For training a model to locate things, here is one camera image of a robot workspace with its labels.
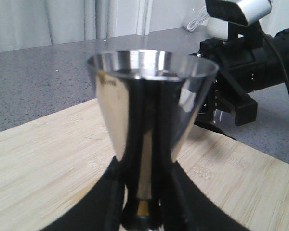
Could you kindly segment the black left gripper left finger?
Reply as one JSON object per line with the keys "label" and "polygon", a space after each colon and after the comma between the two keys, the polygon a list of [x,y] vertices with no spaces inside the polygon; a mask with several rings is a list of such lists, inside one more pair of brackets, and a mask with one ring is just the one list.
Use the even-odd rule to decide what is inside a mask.
{"label": "black left gripper left finger", "polygon": [[113,158],[89,192],[44,231],[118,231],[125,186],[118,179],[118,161]]}

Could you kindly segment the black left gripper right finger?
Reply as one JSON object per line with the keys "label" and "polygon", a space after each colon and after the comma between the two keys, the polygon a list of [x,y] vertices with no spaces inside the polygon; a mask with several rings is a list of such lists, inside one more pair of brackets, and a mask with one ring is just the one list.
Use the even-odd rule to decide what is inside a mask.
{"label": "black left gripper right finger", "polygon": [[174,163],[160,198],[166,231],[247,231],[215,205]]}

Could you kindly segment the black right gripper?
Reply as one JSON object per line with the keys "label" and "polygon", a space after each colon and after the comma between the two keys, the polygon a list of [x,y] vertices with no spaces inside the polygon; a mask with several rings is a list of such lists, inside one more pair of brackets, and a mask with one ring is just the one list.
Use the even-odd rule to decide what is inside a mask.
{"label": "black right gripper", "polygon": [[234,115],[237,126],[254,122],[258,104],[249,93],[279,84],[277,58],[271,48],[264,41],[260,48],[248,49],[242,42],[212,38],[201,42],[198,52],[220,67],[214,84],[215,108]]}

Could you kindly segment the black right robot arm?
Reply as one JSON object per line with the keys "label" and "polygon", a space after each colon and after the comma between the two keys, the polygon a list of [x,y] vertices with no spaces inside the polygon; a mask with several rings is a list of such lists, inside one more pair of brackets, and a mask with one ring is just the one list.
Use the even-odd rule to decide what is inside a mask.
{"label": "black right robot arm", "polygon": [[258,104],[250,92],[285,83],[289,95],[289,28],[272,37],[259,22],[250,26],[228,23],[227,41],[207,39],[197,54],[219,66],[197,123],[212,122],[217,110],[232,114],[237,126],[251,123]]}

